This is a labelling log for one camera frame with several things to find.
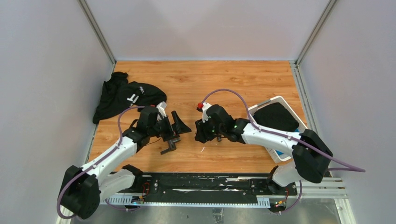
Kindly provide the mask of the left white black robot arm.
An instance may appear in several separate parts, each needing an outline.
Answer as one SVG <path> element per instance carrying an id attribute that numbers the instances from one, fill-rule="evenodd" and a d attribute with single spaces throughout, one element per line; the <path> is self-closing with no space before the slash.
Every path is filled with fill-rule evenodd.
<path id="1" fill-rule="evenodd" d="M 112 174 L 124 160 L 134 156 L 150 142 L 150 138 L 161 138 L 164 142 L 176 141 L 181 134 L 191 129 L 172 111 L 174 123 L 170 123 L 165 112 L 166 104 L 158 106 L 137 106 L 139 118 L 128 129 L 122 130 L 118 116 L 118 140 L 97 158 L 81 167 L 71 165 L 66 169 L 60 192 L 57 197 L 57 213 L 62 219 L 75 216 L 89 218 L 99 203 L 123 189 L 139 192 L 143 188 L 143 179 L 133 166 L 125 166 Z"/>

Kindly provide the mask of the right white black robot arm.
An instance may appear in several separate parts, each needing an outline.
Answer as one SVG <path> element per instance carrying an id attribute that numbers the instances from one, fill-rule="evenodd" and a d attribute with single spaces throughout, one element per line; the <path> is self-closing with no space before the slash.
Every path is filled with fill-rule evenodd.
<path id="1" fill-rule="evenodd" d="M 313 130 L 298 133 L 259 126 L 252 118 L 232 118 L 218 104 L 199 103 L 197 110 L 202 113 L 202 118 L 195 122 L 196 141 L 206 143 L 225 137 L 231 142 L 271 148 L 293 159 L 271 170 L 267 179 L 270 193 L 280 194 L 286 185 L 300 180 L 322 182 L 333 154 Z"/>

